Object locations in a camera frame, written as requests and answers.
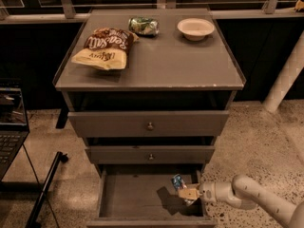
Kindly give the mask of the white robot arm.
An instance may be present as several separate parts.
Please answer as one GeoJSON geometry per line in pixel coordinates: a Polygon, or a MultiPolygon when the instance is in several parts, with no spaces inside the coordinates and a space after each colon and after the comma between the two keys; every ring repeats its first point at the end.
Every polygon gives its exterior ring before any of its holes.
{"type": "Polygon", "coordinates": [[[178,196],[187,205],[192,205],[198,199],[203,202],[225,202],[244,210],[254,209],[258,205],[283,228],[304,228],[304,202],[292,204],[246,175],[236,175],[231,181],[192,184],[186,184],[181,175],[176,175],[171,181],[178,196]]]}

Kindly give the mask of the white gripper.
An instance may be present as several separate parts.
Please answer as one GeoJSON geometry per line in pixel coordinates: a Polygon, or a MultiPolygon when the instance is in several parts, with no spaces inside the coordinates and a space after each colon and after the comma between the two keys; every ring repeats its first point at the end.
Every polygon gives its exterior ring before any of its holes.
{"type": "Polygon", "coordinates": [[[197,200],[199,197],[203,202],[217,202],[216,184],[213,181],[205,181],[201,184],[187,184],[187,188],[179,189],[178,195],[185,200],[197,200]]]}

